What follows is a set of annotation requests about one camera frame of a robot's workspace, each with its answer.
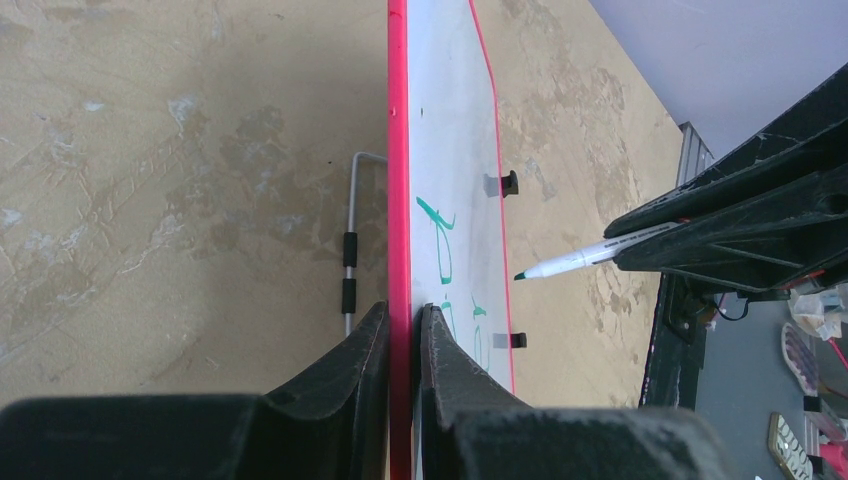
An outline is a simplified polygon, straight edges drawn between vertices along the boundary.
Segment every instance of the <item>beige floor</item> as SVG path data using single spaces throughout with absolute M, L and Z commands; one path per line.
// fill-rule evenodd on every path
M 263 392 L 341 340 L 349 158 L 385 151 L 385 3 L 0 3 L 0 404 Z M 520 271 L 671 188 L 681 135 L 587 0 L 478 10 Z M 361 188 L 364 311 L 384 172 Z M 515 285 L 518 395 L 634 404 L 657 280 Z

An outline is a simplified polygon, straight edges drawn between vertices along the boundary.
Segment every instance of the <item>wire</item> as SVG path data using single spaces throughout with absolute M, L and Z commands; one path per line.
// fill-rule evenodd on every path
M 710 319 L 710 322 L 714 322 L 718 317 L 721 316 L 721 315 L 719 315 L 719 312 L 721 312 L 722 307 L 724 307 L 724 301 L 725 300 L 727 300 L 727 294 L 722 293 L 721 297 L 719 297 L 719 299 L 718 299 L 718 303 L 716 303 L 715 301 L 712 302 L 712 304 L 713 304 L 712 306 L 715 307 L 716 313 L 715 313 L 715 315 L 713 315 L 713 318 Z
M 731 322 L 738 322 L 739 320 L 742 320 L 743 318 L 748 316 L 748 305 L 751 304 L 751 299 L 750 298 L 745 299 L 745 308 L 742 309 L 742 315 L 739 315 L 736 318 L 728 317 L 727 315 L 724 314 L 724 312 L 721 311 L 720 305 L 715 303 L 715 301 L 713 301 L 712 303 L 713 303 L 713 307 L 715 307 L 715 309 L 716 309 L 716 313 L 718 314 L 718 316 L 720 316 L 721 318 L 723 318 L 725 320 L 731 321 Z M 724 304 L 724 296 L 722 296 L 721 303 Z
M 839 345 L 836 344 L 836 340 L 831 338 L 827 341 L 831 347 L 833 347 L 833 351 L 836 352 L 836 356 L 839 357 L 839 360 L 842 362 L 842 366 L 845 367 L 845 370 L 848 370 L 848 360 L 845 359 L 845 355 L 842 354 L 842 349 L 839 348 Z
M 840 392 L 839 390 L 834 390 L 834 389 L 828 387 L 823 382 L 819 382 L 819 383 L 821 383 L 821 386 L 824 387 L 824 389 L 827 390 L 828 392 L 836 395 L 837 397 L 841 397 L 844 400 L 848 400 L 848 395 L 845 395 L 844 393 Z

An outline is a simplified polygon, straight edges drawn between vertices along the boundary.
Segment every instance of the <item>green handwriting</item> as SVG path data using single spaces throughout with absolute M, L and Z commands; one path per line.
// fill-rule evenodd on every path
M 486 316 L 486 311 L 477 306 L 477 302 L 474 301 L 474 295 L 471 295 L 471 303 L 474 304 L 474 312 L 472 313 L 472 315 L 474 315 L 474 320 L 477 320 L 478 315 Z
M 450 302 L 448 301 L 448 294 L 447 293 L 445 294 L 445 301 L 442 302 L 442 311 L 444 311 L 445 309 L 450 310 L 451 333 L 453 334 L 454 341 L 457 341 L 457 339 L 456 339 L 456 325 L 453 323 L 453 307 L 451 306 Z
M 433 210 L 430 205 L 427 205 L 427 202 L 421 199 L 421 197 L 415 197 L 415 201 L 418 205 L 424 209 L 424 213 L 430 217 L 430 220 L 436 223 L 436 258 L 439 261 L 439 278 L 442 281 L 442 285 L 447 285 L 451 282 L 453 277 L 453 262 L 450 254 L 450 243 L 448 243 L 448 234 L 445 230 L 453 230 L 453 225 L 456 223 L 456 214 L 453 216 L 453 220 L 448 223 L 441 215 L 439 215 L 438 210 Z M 442 270 L 442 246 L 441 242 L 439 242 L 439 233 L 441 232 L 442 237 L 445 239 L 445 246 L 448 251 L 448 275 L 445 276 L 444 271 Z
M 483 334 L 480 333 L 480 325 L 474 329 L 474 361 L 486 372 L 489 371 L 491 361 L 491 349 L 489 348 L 489 336 L 486 335 L 486 366 L 483 366 Z

